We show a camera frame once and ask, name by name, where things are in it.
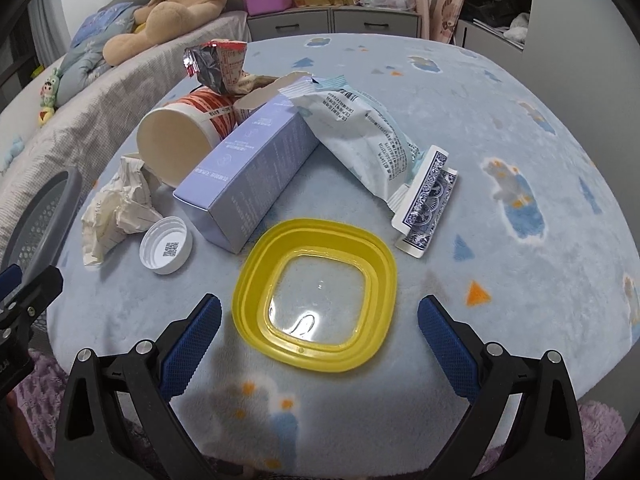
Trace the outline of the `grey perforated trash bin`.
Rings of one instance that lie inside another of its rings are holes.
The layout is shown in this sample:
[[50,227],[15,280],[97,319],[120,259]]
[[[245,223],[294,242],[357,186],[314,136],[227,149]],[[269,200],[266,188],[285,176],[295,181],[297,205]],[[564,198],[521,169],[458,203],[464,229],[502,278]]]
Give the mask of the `grey perforated trash bin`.
[[40,188],[10,236],[1,270],[17,264],[23,278],[29,278],[58,261],[79,208],[81,187],[80,172],[66,168]]

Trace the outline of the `lavender cardboard box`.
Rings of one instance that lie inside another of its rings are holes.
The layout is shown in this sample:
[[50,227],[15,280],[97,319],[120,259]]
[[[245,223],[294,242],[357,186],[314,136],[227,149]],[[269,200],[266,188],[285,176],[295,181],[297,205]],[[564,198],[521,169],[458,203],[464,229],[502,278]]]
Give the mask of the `lavender cardboard box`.
[[206,240],[237,254],[318,144],[280,94],[199,162],[174,197]]

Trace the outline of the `blue folded quilt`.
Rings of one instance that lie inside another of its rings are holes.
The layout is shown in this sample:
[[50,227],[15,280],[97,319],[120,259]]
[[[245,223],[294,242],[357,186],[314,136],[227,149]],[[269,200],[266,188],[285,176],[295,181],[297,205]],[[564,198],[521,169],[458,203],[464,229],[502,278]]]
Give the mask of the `blue folded quilt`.
[[115,36],[134,30],[134,12],[138,9],[140,6],[133,2],[116,3],[85,19],[55,71],[58,77],[55,108],[66,104],[112,68],[105,61],[104,46]]

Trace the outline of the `torn brown cardboard piece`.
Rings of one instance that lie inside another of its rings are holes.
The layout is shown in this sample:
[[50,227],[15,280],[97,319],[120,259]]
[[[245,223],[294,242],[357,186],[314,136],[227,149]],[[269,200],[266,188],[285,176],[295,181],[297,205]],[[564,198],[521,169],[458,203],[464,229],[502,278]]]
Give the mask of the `torn brown cardboard piece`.
[[253,115],[263,105],[280,94],[280,90],[294,84],[302,78],[310,78],[307,72],[293,72],[277,78],[275,81],[266,84],[262,88],[257,88],[236,100],[233,104],[233,111],[236,122],[242,124],[244,120]]

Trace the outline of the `blue playing card pack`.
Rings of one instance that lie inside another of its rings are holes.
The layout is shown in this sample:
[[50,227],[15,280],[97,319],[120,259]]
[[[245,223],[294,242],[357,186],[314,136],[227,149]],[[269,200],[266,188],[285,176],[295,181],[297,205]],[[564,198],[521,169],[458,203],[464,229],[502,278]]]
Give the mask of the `blue playing card pack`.
[[392,227],[401,234],[396,247],[413,258],[424,256],[458,180],[446,166],[449,153],[432,145],[424,155],[411,184],[394,201]]

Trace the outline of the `white paper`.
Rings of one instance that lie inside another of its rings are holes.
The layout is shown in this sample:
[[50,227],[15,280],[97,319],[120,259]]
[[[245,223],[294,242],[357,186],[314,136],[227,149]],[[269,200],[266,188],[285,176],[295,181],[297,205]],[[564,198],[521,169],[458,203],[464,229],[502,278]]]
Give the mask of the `white paper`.
[[100,266],[128,235],[145,233],[163,219],[153,206],[148,175],[138,154],[119,159],[116,174],[96,193],[81,217],[85,266]]

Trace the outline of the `grey drawer cabinet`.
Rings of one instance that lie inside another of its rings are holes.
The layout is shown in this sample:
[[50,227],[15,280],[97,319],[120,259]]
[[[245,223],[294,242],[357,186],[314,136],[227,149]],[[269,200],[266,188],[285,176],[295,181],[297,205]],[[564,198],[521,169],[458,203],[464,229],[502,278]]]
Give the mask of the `grey drawer cabinet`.
[[378,34],[420,38],[419,14],[363,6],[292,8],[278,13],[249,16],[248,28],[255,41],[324,34]]

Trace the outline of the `light blue patterned blanket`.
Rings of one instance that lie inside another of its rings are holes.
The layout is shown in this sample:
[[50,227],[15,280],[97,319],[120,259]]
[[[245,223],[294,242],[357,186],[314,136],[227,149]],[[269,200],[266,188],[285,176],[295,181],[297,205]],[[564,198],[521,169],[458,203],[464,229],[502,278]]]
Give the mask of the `light blue patterned blanket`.
[[166,110],[131,133],[160,179],[160,243],[125,236],[89,266],[75,223],[50,343],[114,356],[206,294],[222,317],[172,400],[207,456],[277,474],[426,469],[477,393],[472,364],[430,346],[435,296],[506,354],[556,353],[583,394],[639,336],[639,255],[574,136],[500,66],[388,35],[252,42],[244,67],[292,75],[222,142]]

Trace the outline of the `red silver snack wrapper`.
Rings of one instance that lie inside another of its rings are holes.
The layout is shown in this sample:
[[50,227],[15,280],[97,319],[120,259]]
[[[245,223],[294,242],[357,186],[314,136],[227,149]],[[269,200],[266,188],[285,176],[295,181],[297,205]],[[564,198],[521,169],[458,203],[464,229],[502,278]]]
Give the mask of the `red silver snack wrapper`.
[[190,77],[218,94],[235,94],[243,75],[247,43],[239,40],[214,39],[188,47],[183,52],[183,65]]

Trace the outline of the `large tan teddy bear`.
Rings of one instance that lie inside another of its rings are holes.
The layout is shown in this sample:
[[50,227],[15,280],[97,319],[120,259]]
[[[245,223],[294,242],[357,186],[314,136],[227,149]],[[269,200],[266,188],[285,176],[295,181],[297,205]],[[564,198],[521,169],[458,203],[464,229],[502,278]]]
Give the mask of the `large tan teddy bear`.
[[216,20],[228,0],[150,0],[134,11],[134,24],[141,32],[120,34],[107,41],[103,56],[107,64],[119,66],[159,44],[193,32]]

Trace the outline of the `grey checked bed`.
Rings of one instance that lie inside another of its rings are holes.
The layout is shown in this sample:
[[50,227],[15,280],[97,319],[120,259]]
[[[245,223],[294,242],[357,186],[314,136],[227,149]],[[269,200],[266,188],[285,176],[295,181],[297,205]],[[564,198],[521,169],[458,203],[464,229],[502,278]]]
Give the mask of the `grey checked bed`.
[[35,117],[37,85],[30,84],[1,113],[1,153],[20,139],[24,150],[1,166],[1,247],[6,248],[23,212],[52,177],[75,168],[85,200],[108,162],[156,103],[186,78],[187,47],[212,39],[250,41],[247,14],[232,11],[167,44],[152,47],[108,70],[57,110],[42,127]]

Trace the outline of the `light blue wipes packet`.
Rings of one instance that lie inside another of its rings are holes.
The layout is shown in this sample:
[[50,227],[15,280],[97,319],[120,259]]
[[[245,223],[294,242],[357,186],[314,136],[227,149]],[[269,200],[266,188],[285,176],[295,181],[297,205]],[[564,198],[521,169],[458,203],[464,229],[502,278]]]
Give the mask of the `light blue wipes packet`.
[[338,76],[280,90],[314,136],[375,197],[398,211],[424,157],[386,107]]

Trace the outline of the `red white paper cup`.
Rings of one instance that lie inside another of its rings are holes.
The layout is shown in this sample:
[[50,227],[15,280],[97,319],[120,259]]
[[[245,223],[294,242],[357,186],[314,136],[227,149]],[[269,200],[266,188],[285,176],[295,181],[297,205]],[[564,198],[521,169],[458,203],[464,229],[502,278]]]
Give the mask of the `red white paper cup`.
[[236,125],[234,99],[206,87],[154,108],[137,131],[141,159],[176,188]]

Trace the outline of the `small green doll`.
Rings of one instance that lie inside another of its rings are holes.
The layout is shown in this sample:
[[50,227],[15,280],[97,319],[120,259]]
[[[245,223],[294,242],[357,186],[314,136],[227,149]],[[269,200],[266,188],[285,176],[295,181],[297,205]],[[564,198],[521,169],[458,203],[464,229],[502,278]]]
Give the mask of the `small green doll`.
[[60,71],[55,68],[40,89],[40,111],[38,113],[38,125],[40,126],[46,124],[55,113],[60,80]]

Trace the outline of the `white bottle cap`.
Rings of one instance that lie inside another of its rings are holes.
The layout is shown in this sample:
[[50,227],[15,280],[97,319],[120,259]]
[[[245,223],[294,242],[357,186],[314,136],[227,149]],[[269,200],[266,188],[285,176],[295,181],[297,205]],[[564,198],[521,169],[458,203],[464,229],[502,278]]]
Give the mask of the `white bottle cap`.
[[179,217],[155,222],[142,238],[139,258],[142,266],[158,275],[177,272],[189,259],[193,236]]

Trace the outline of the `pink rolled mats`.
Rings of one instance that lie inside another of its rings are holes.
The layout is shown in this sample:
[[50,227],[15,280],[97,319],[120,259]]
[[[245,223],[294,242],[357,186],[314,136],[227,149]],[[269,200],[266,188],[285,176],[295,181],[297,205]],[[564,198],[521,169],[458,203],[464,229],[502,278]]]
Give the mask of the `pink rolled mats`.
[[420,16],[422,39],[450,44],[464,0],[414,0]]

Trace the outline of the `purple fluffy rug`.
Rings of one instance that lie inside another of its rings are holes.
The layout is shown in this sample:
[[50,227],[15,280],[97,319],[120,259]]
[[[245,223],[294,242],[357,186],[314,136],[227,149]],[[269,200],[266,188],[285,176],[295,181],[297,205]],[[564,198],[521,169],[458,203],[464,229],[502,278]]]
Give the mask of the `purple fluffy rug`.
[[34,361],[34,370],[14,388],[17,407],[41,451],[53,462],[56,425],[67,375],[53,356],[36,349],[28,352]]

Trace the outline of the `yellow plastic container lid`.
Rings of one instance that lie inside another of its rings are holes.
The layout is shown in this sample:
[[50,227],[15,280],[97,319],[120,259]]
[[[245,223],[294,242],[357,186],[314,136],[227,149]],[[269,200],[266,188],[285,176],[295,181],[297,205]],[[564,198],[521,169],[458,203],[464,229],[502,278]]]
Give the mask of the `yellow plastic container lid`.
[[349,224],[303,218],[257,241],[231,311],[245,342],[268,358],[344,373],[382,348],[396,294],[396,261],[382,240]]

